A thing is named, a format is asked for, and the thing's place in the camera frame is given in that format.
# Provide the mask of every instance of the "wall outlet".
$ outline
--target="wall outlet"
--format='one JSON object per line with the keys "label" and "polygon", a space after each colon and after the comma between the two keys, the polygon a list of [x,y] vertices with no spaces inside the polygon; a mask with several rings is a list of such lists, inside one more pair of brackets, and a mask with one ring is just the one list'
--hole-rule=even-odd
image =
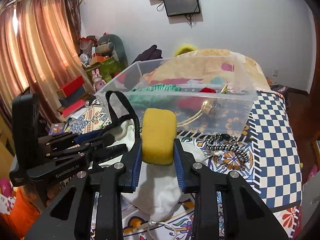
{"label": "wall outlet", "polygon": [[274,77],[277,77],[277,76],[278,76],[278,73],[279,73],[279,70],[278,70],[278,69],[275,69],[275,70],[273,71],[273,76],[274,76]]}

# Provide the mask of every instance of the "transparent storage bin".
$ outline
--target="transparent storage bin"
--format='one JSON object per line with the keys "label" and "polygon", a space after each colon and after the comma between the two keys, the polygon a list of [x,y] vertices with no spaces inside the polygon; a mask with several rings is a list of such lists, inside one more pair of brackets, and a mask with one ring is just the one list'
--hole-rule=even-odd
{"label": "transparent storage bin", "polygon": [[[181,89],[132,91],[156,84],[174,84]],[[225,84],[228,84],[227,93],[219,93]],[[200,92],[203,88],[214,89],[217,93]],[[126,95],[140,124],[147,108],[167,109],[174,112],[177,122],[181,123],[177,130],[228,133],[237,137],[241,135],[252,104],[258,98],[252,81],[236,56],[176,57],[135,62],[96,93],[107,114],[105,93],[108,90],[121,91]],[[118,117],[125,114],[114,94],[110,104],[117,109]]]}

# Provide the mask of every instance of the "rabbit figurine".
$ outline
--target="rabbit figurine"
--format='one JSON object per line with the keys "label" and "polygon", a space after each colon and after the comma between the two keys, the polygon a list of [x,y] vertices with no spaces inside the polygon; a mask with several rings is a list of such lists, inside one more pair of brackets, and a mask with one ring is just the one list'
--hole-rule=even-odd
{"label": "rabbit figurine", "polygon": [[99,73],[99,69],[96,71],[92,70],[92,81],[93,81],[93,90],[95,92],[99,91],[106,84],[106,81],[102,79],[102,76]]}

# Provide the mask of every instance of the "braided bracelet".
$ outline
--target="braided bracelet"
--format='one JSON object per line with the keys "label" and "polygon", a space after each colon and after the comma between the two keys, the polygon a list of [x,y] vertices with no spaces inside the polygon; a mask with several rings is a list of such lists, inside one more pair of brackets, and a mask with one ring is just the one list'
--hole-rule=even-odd
{"label": "braided bracelet", "polygon": [[[219,144],[220,141],[228,141],[230,144]],[[243,148],[237,144],[235,137],[228,134],[214,134],[206,139],[205,147],[209,151],[231,151],[234,152],[241,163],[247,163],[249,157]]]}

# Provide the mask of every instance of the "sponge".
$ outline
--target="sponge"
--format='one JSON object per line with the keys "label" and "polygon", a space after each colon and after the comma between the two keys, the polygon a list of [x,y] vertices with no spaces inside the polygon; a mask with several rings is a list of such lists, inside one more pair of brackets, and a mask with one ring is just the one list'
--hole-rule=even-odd
{"label": "sponge", "polygon": [[173,162],[173,140],[176,136],[176,115],[169,110],[148,108],[142,124],[142,160],[170,165]]}

